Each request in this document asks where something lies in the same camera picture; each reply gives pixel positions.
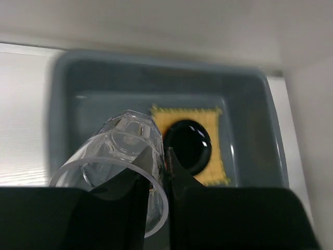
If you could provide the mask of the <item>black round plate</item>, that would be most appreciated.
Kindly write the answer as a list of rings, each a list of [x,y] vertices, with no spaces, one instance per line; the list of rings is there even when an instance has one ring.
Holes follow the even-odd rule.
[[[192,176],[203,172],[212,154],[207,130],[191,119],[171,124],[163,136],[163,147],[165,152],[171,147],[178,162]]]

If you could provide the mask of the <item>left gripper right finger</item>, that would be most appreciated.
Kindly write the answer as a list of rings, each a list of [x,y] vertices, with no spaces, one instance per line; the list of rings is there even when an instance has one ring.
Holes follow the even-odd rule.
[[[206,187],[166,158],[171,249],[320,249],[293,191]]]

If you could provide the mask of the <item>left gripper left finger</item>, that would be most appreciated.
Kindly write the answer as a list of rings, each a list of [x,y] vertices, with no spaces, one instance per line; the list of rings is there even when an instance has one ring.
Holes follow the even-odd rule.
[[[123,170],[91,191],[74,187],[2,187],[1,249],[143,249],[152,149],[133,162],[84,158]]]

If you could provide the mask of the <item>clear glass cup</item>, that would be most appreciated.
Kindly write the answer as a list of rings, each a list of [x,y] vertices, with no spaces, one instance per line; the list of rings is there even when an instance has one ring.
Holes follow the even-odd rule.
[[[150,182],[147,238],[162,228],[169,213],[162,183],[165,172],[162,135],[150,116],[126,110],[107,120],[62,165],[49,185],[91,191],[127,170]]]

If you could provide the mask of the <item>square bamboo mat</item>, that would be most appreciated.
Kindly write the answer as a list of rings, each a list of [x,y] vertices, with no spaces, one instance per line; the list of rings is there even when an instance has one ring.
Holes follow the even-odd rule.
[[[231,184],[231,179],[225,172],[220,150],[219,117],[222,114],[220,108],[163,108],[153,104],[150,112],[163,135],[173,123],[182,119],[191,119],[201,124],[210,136],[212,154],[207,167],[195,178],[205,186]]]

